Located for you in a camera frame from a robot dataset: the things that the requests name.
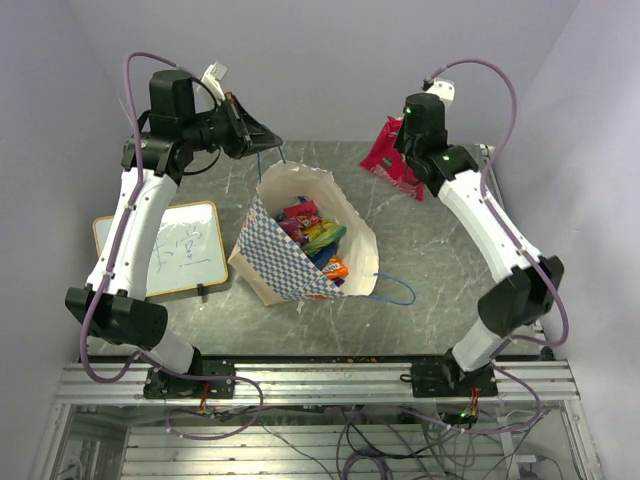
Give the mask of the red crisps bag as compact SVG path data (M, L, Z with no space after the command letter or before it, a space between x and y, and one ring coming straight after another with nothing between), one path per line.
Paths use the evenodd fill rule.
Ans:
M360 167L379 178L386 180L399 191L422 202L424 185L409 171L404 157L395 149L397 135L402 119L388 116L374 144L360 162Z

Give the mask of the blue checkered paper bag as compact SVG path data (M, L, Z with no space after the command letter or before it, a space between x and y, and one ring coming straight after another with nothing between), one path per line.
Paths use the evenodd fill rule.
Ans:
M257 172L228 262L262 302L376 299L376 235L332 173L287 159Z

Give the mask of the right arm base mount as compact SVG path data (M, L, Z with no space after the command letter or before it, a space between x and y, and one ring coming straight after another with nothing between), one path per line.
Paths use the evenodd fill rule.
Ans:
M465 372L452 358L424 357L413 362L409 372L401 374L399 379L411 386L415 398L470 398L473 394L484 398L498 395L491 367Z

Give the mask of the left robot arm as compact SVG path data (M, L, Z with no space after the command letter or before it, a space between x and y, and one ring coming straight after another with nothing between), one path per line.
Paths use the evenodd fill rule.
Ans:
M254 119L230 92L212 109L195 106L197 79L162 70L149 81L150 108L133 117L133 135L123 149L120 197L106 243L84 287L68 289L65 305L81 325L80 361L88 376L108 384L91 367L88 339L134 348L168 376L182 397L203 387L202 355L168 325L165 307L146 300L148 267L164 212L200 151L240 159L282 146L282 139Z

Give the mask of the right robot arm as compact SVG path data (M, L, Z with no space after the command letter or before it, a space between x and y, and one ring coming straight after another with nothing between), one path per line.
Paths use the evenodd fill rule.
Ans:
M403 114L395 149L414 177L456 216L495 282L478 301L473 326L440 361L442 387L459 396L475 385L511 334L551 310L564 266L518 233L487 189L471 153L449 144L445 104L437 95L407 96Z

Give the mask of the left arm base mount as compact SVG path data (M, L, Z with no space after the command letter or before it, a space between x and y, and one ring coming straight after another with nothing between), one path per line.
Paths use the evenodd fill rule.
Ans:
M231 399L235 390L236 369L226 360L204 360L196 380L149 369L143 387L143 397L151 400Z

